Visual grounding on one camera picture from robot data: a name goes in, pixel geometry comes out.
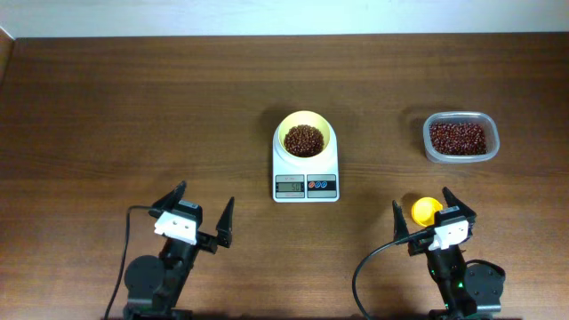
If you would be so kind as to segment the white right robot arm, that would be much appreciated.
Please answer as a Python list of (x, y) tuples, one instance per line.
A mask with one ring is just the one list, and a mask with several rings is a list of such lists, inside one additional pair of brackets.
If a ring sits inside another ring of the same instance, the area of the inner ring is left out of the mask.
[(373, 256), (405, 244), (410, 255), (426, 256), (445, 303), (429, 311), (429, 319), (490, 319), (500, 311), (502, 268), (466, 261), (456, 245), (430, 250), (441, 225), (410, 234), (401, 207), (392, 207), (395, 239), (379, 248), (368, 235), (371, 212), (361, 204), (273, 204), (237, 212), (235, 250), (222, 270), (222, 306), (240, 306), (240, 319), (299, 319), (312, 308), (323, 319), (369, 319), (357, 276)]

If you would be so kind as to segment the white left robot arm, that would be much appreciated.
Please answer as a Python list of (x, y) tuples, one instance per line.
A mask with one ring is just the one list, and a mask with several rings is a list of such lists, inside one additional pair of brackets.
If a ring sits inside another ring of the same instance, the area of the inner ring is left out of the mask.
[(183, 180), (152, 205), (127, 209), (146, 210), (156, 220), (154, 233), (164, 237), (165, 243), (157, 256), (142, 255), (130, 264), (122, 255), (117, 282), (128, 291), (124, 319), (191, 319), (193, 312), (177, 308), (177, 302), (198, 254), (215, 254), (220, 246), (232, 244), (235, 199), (228, 200), (216, 233), (210, 235), (199, 230), (203, 208), (183, 199), (186, 187)]

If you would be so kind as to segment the yellow plastic measuring scoop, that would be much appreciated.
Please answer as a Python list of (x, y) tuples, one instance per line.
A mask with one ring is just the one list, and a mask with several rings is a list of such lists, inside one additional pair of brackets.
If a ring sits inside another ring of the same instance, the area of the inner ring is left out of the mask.
[(412, 206), (412, 218), (422, 227), (435, 223), (435, 214), (443, 209), (443, 205), (433, 197), (422, 197)]

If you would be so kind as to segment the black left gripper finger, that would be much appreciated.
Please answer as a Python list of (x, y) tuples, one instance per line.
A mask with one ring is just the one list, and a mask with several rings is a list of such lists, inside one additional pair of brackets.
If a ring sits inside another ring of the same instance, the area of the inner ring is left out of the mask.
[(155, 201), (148, 210), (148, 214), (153, 218), (159, 218), (163, 212), (170, 212), (183, 198), (186, 187), (187, 182), (181, 181), (172, 191)]
[(231, 197), (216, 225), (218, 240), (231, 240), (233, 236), (233, 211), (235, 198)]

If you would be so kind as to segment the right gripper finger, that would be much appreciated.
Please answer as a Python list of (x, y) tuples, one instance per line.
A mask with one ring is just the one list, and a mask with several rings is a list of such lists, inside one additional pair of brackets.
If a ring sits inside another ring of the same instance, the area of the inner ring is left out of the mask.
[(395, 244), (405, 244), (409, 241), (409, 231), (405, 222), (402, 207), (396, 200), (392, 201), (392, 210), (394, 217), (394, 235)]
[(456, 197), (448, 187), (443, 187), (442, 193), (448, 207), (457, 206), (459, 211), (462, 212), (468, 220), (476, 219), (477, 214), (465, 205), (458, 197)]

